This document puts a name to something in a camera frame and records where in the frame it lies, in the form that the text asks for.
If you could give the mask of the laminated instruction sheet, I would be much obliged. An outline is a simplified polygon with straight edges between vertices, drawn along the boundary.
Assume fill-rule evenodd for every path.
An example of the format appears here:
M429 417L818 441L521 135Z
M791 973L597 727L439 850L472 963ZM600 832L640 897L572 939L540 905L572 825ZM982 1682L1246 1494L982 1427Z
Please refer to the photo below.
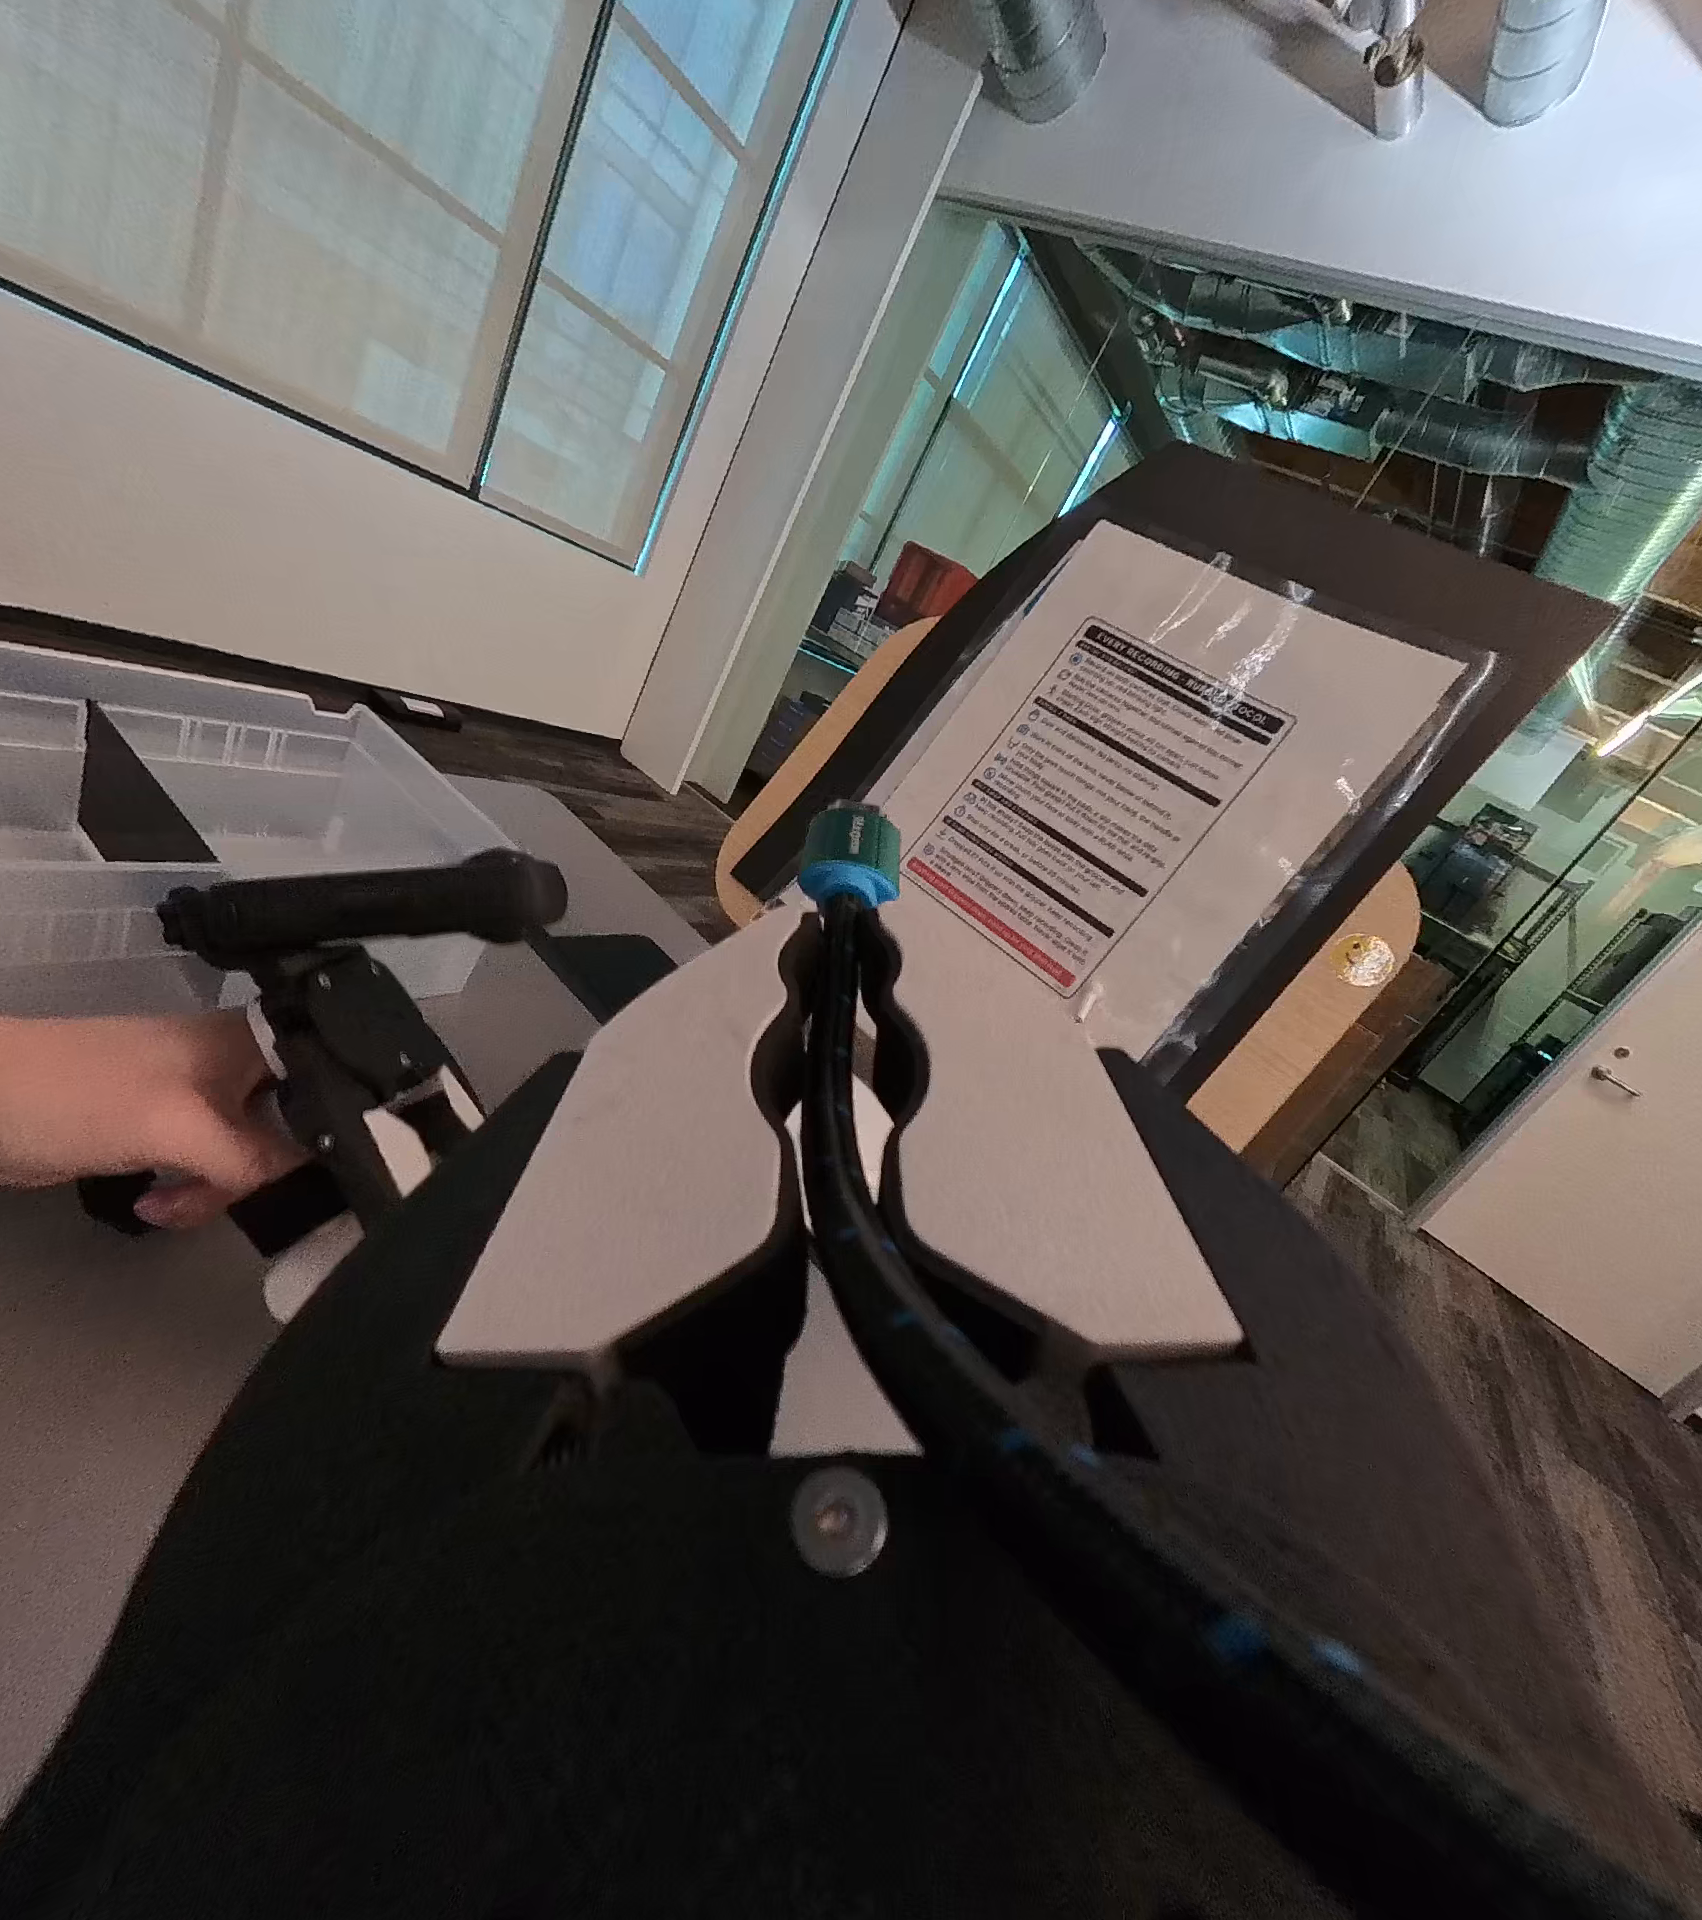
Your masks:
M1197 1046L1252 939L1323 905L1482 680L1482 659L1110 522L1015 594L892 772L892 940L1087 1046Z

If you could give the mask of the red storage crate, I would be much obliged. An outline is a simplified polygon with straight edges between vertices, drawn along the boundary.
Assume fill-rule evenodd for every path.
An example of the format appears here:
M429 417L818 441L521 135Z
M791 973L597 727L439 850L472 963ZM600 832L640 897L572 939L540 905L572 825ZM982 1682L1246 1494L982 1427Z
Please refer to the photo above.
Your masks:
M977 587L977 574L936 544L901 537L877 621L911 628L911 621L936 621L950 613L961 594Z

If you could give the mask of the white door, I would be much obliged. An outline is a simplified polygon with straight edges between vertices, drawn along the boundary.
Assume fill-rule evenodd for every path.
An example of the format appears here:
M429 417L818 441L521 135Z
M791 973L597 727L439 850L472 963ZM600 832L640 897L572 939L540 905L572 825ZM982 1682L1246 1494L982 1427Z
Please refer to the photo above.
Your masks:
M1702 1375L1702 919L1421 1198L1414 1229L1646 1394Z

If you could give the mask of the silver spiral air duct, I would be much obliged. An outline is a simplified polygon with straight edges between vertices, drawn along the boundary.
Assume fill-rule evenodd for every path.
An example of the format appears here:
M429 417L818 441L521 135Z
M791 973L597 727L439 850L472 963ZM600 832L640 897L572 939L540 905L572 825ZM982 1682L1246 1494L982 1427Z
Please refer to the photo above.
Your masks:
M1528 130L1578 98L1609 0L1499 0L1482 53L1482 126Z
M1539 583L1630 610L1702 522L1702 380L1654 375L1609 406Z
M1110 28L1091 0L968 0L998 105L1022 126L1063 126L1099 75Z

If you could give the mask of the large gridded window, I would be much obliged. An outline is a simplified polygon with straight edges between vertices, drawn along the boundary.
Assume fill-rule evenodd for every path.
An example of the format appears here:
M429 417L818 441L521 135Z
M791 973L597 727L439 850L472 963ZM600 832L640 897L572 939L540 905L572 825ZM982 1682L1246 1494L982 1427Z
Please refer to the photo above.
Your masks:
M640 570L825 0L0 0L0 277Z

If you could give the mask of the dark flat rectangle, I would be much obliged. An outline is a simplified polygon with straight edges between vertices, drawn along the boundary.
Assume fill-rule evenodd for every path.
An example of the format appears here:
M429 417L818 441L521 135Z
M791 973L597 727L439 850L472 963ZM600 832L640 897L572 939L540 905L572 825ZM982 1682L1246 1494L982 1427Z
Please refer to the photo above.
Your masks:
M622 1016L640 990L654 990L680 955L650 939L540 939L533 940L552 985L597 1016Z

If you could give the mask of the black bin divider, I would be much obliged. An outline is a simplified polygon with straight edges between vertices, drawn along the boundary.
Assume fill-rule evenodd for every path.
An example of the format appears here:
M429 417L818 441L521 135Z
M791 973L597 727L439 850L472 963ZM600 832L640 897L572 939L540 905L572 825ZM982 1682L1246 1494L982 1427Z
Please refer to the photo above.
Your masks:
M83 706L83 785L75 825L108 866L214 866L218 852L163 794L163 782L132 751L104 706Z

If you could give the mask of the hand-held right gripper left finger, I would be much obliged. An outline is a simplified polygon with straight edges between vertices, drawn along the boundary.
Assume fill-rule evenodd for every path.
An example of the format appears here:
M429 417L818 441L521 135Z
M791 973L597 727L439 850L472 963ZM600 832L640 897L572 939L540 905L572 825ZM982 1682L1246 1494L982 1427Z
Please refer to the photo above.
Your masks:
M622 1001L584 1050L444 1330L453 1363L611 1375L650 1330L747 1308L807 1322L791 1110L817 916L776 911Z

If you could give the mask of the clear plastic organizer bin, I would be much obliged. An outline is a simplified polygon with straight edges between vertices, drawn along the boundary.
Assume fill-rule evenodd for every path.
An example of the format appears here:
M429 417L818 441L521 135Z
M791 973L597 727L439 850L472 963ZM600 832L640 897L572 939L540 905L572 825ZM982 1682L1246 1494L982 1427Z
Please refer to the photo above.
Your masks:
M83 706L104 706L218 852L108 866L75 825ZM249 985L163 940L204 881L453 866L507 832L376 710L0 644L0 1016L149 1016Z

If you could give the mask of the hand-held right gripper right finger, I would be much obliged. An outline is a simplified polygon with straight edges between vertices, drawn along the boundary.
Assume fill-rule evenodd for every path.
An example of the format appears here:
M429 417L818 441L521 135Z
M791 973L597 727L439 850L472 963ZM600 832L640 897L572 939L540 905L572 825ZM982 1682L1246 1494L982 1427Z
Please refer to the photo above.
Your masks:
M911 1089L885 1211L915 1254L1110 1360L1246 1344L1077 1001L950 911L877 916L877 1026Z

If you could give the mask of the person's left hand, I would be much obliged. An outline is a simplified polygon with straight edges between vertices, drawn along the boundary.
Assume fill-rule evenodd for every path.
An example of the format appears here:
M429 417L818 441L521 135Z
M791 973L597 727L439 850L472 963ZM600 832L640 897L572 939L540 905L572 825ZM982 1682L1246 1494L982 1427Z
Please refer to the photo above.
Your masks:
M311 1168L277 1089L249 1009L58 1016L38 1046L26 1147L58 1184L149 1177L132 1219L204 1229Z

